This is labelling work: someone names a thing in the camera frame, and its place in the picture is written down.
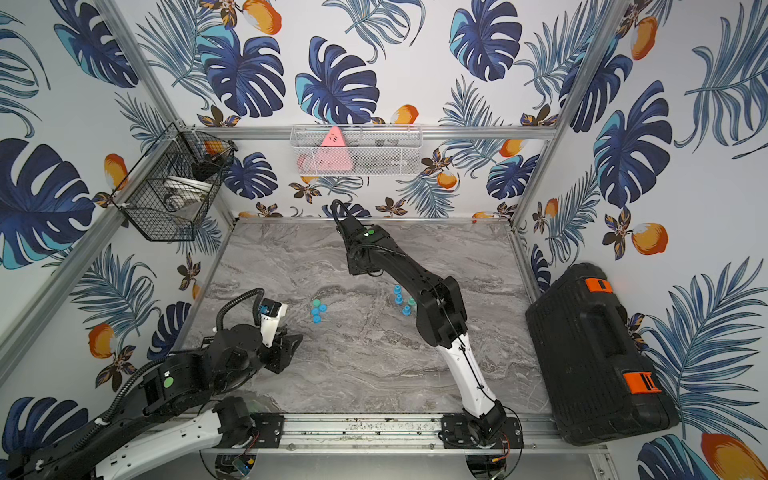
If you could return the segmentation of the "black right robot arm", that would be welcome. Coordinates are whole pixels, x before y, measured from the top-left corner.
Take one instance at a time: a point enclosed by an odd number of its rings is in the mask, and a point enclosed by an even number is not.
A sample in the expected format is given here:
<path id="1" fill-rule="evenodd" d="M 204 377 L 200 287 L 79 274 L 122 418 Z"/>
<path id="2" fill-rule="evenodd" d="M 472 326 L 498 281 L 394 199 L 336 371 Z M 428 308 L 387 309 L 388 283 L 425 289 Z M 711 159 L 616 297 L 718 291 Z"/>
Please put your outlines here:
<path id="1" fill-rule="evenodd" d="M 349 217 L 337 222 L 337 231 L 350 274 L 386 273 L 414 299 L 417 331 L 448 365 L 460 392 L 470 441 L 475 446 L 493 444 L 507 412 L 487 384 L 472 351 L 458 282 L 427 270 L 379 225 L 364 225 Z"/>

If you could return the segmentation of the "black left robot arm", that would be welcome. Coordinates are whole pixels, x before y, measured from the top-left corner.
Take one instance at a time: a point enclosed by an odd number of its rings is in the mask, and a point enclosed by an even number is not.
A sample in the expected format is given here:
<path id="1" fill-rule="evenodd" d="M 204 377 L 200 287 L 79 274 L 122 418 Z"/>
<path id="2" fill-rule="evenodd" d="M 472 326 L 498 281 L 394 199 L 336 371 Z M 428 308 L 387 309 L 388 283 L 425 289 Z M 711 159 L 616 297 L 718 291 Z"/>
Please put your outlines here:
<path id="1" fill-rule="evenodd" d="M 194 450 L 249 453 L 279 434 L 235 390 L 259 370 L 282 372 L 303 340 L 284 327 L 270 346 L 259 328 L 219 330 L 198 349 L 152 360 L 90 418 L 73 403 L 21 399 L 2 435 L 4 479 L 129 479 Z"/>

